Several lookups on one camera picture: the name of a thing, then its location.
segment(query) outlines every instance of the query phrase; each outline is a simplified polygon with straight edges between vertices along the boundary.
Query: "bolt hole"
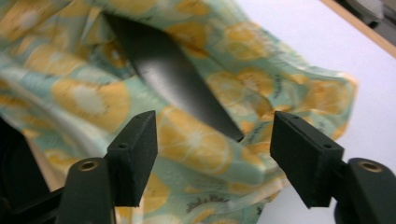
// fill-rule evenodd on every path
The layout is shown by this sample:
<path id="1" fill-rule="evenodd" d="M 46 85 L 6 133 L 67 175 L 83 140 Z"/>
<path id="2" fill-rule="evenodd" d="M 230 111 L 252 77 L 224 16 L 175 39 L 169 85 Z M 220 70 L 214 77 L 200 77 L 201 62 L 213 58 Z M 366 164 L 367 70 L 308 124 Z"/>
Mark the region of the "bolt hole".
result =
<path id="1" fill-rule="evenodd" d="M 359 162 L 359 166 L 370 172 L 374 172 L 374 173 L 382 172 L 382 168 L 380 166 L 369 161 L 361 161 Z"/>
<path id="2" fill-rule="evenodd" d="M 78 169 L 80 171 L 90 171 L 96 168 L 96 166 L 98 166 L 98 163 L 96 161 L 86 161 L 84 163 L 82 163 Z"/>
<path id="3" fill-rule="evenodd" d="M 119 144 L 119 148 L 126 148 L 126 147 L 128 147 L 128 144 L 126 143 Z"/>

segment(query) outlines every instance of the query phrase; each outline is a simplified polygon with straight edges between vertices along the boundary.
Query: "wooden edge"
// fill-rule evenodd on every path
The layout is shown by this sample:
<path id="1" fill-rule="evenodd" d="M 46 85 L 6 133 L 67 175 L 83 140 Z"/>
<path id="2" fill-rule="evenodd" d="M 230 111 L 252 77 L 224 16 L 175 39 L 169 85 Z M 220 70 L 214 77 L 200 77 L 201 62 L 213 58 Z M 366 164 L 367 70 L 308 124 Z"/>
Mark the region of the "wooden edge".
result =
<path id="1" fill-rule="evenodd" d="M 348 21 L 356 29 L 361 31 L 364 35 L 369 37 L 373 42 L 375 42 L 381 49 L 386 51 L 388 54 L 396 58 L 396 47 L 388 42 L 384 37 L 374 32 L 370 27 L 360 21 L 358 18 L 353 16 L 346 9 L 341 7 L 334 0 L 320 0 L 327 7 L 332 9 L 335 13 L 341 16 L 344 20 Z"/>
<path id="2" fill-rule="evenodd" d="M 38 168 L 41 171 L 41 174 L 44 177 L 44 180 L 49 187 L 49 191 L 54 191 L 64 186 L 65 176 L 56 172 L 52 167 L 50 167 L 49 162 L 46 160 L 44 155 L 39 151 L 38 147 L 35 145 L 33 141 L 29 141 L 26 138 L 28 145 L 32 151 L 33 156 L 35 157 L 35 162 L 38 165 Z"/>

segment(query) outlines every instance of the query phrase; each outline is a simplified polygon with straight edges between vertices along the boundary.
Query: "patterned fabric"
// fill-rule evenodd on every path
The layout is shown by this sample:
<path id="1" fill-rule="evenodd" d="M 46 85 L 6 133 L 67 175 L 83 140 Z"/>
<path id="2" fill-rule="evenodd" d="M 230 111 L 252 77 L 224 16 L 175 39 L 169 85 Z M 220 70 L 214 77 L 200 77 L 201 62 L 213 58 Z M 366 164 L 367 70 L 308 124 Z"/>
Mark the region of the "patterned fabric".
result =
<path id="1" fill-rule="evenodd" d="M 146 86 L 102 10 L 171 35 L 245 139 L 235 142 Z M 119 208 L 119 223 L 256 223 L 288 185 L 269 155 L 274 111 L 335 139 L 356 90 L 351 76 L 309 65 L 231 0 L 0 0 L 0 27 L 1 116 L 54 171 L 104 156 L 132 116 L 156 110 L 159 157 L 141 206 Z"/>

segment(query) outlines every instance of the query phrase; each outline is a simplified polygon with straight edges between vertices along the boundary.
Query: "white table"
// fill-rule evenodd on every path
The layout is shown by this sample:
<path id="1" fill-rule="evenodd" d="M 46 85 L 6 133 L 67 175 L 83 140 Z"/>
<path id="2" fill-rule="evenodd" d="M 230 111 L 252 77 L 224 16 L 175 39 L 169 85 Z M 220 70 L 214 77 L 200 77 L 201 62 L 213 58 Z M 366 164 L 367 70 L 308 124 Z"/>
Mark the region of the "white table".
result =
<path id="1" fill-rule="evenodd" d="M 319 0 L 236 0 L 249 17 L 313 65 L 345 71 L 360 86 L 346 134 L 344 161 L 362 157 L 396 173 L 396 60 Z M 304 207 L 293 188 L 269 203 L 259 223 L 334 223 L 333 208 Z"/>

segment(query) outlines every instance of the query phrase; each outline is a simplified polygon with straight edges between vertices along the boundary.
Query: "fabric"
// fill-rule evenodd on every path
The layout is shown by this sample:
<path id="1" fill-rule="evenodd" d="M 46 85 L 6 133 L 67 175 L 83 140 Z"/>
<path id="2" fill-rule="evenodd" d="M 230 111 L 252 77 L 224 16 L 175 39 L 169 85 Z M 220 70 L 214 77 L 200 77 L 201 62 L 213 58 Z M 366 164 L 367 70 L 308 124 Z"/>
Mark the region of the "fabric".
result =
<path id="1" fill-rule="evenodd" d="M 135 76 L 103 10 L 171 35 L 244 140 Z M 351 76 L 311 66 L 231 0 L 0 0 L 0 48 L 1 116 L 63 176 L 78 160 L 104 156 L 131 117 L 156 110 L 159 156 L 141 206 L 119 208 L 119 223 L 256 223 L 289 184 L 269 154 L 274 111 L 335 139 L 356 90 Z"/>

